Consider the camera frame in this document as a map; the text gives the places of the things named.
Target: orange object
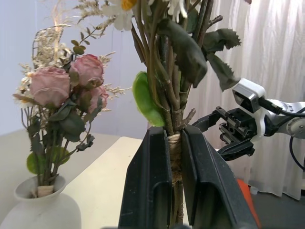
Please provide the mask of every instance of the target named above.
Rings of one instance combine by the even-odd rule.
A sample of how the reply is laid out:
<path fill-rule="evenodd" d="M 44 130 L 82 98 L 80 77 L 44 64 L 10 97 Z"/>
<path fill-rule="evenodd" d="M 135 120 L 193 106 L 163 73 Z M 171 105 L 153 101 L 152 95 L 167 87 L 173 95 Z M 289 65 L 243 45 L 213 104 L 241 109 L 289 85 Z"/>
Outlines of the orange object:
<path fill-rule="evenodd" d="M 248 185 L 246 183 L 244 183 L 242 180 L 240 179 L 237 179 L 237 182 L 239 184 L 239 187 L 240 189 L 242 190 L 243 192 L 243 195 L 244 195 L 244 198 L 249 206 L 249 209 L 258 225 L 259 228 L 262 228 L 261 226 L 261 223 L 259 221 L 259 218 L 258 218 L 258 215 L 255 211 L 255 208 L 254 208 L 254 205 L 253 205 L 253 201 L 252 201 L 252 198 L 251 198 L 251 193 L 250 193 L 250 188 L 248 187 Z"/>

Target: white vase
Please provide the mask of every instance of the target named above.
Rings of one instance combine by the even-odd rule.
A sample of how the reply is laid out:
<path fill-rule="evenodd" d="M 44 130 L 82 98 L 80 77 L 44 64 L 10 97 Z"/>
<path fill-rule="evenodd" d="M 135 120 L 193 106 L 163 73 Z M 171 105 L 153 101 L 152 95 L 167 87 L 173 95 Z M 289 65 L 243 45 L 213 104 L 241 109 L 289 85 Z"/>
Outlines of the white vase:
<path fill-rule="evenodd" d="M 9 212 L 0 229 L 81 229 L 81 211 L 77 203 L 61 193 L 65 183 L 65 179 L 58 176 L 53 194 L 31 198 L 37 178 L 22 182 L 14 193 L 20 203 Z"/>

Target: green seed pod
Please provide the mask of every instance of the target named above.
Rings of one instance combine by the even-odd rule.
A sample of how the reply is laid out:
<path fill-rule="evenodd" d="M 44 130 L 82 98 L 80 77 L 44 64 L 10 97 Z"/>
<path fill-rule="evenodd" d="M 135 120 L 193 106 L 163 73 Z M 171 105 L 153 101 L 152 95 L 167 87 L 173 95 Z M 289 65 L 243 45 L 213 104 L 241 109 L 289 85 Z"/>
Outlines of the green seed pod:
<path fill-rule="evenodd" d="M 139 72 L 133 82 L 132 92 L 138 110 L 153 126 L 164 126 L 164 118 L 159 107 L 153 102 L 149 92 L 147 73 Z"/>

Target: yellow flower center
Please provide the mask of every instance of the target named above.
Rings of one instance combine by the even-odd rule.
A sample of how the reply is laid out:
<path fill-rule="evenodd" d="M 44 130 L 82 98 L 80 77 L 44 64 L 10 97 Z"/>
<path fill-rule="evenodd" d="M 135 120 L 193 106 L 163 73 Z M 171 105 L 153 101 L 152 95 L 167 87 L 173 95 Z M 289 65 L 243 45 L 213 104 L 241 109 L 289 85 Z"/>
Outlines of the yellow flower center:
<path fill-rule="evenodd" d="M 121 7 L 125 11 L 130 10 L 132 7 L 135 6 L 135 4 L 137 4 L 137 0 L 122 0 L 121 1 Z"/>

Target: pink rose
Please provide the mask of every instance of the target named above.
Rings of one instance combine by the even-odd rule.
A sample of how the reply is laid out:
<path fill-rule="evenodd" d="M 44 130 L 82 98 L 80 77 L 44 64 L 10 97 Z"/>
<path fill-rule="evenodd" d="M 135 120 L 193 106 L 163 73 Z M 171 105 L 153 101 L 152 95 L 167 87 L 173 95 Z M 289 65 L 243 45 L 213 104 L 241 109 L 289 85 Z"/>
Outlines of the pink rose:
<path fill-rule="evenodd" d="M 72 62 L 70 72 L 78 73 L 82 86 L 86 86 L 90 82 L 96 85 L 103 83 L 103 64 L 91 54 L 84 55 Z"/>
<path fill-rule="evenodd" d="M 107 105 L 107 98 L 108 94 L 106 93 L 106 90 L 103 86 L 99 86 L 97 88 L 92 89 L 91 91 L 91 101 L 90 101 L 90 107 L 88 112 L 92 113 L 94 109 L 97 107 L 97 102 L 99 98 L 102 99 L 102 108 L 105 108 Z"/>
<path fill-rule="evenodd" d="M 42 68 L 33 74 L 30 92 L 40 105 L 52 103 L 60 107 L 69 98 L 69 75 L 61 68 Z"/>

